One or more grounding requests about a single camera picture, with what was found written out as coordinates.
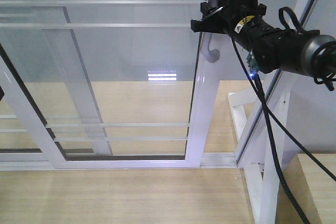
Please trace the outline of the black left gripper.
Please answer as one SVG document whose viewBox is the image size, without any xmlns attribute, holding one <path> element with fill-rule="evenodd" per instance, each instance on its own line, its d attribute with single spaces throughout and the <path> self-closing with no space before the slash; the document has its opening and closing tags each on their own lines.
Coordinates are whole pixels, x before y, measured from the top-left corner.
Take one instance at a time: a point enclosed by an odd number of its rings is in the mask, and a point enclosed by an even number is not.
<svg viewBox="0 0 336 224">
<path fill-rule="evenodd" d="M 201 20 L 191 20 L 191 30 L 229 35 L 244 49 L 278 50 L 278 29 L 263 20 L 267 6 L 258 0 L 219 0 L 218 6 L 201 3 Z"/>
</svg>

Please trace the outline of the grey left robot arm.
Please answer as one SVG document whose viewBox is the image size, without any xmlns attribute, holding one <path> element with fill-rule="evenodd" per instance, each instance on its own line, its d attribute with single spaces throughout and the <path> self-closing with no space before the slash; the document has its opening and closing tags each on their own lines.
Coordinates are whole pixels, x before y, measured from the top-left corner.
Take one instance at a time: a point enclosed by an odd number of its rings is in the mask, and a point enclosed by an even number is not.
<svg viewBox="0 0 336 224">
<path fill-rule="evenodd" d="M 192 31 L 229 35 L 253 53 L 263 73 L 280 69 L 312 77 L 316 83 L 335 81 L 335 38 L 303 29 L 291 8 L 279 9 L 280 29 L 263 20 L 267 7 L 258 0 L 218 3 L 201 3 L 203 18 L 191 21 Z"/>
</svg>

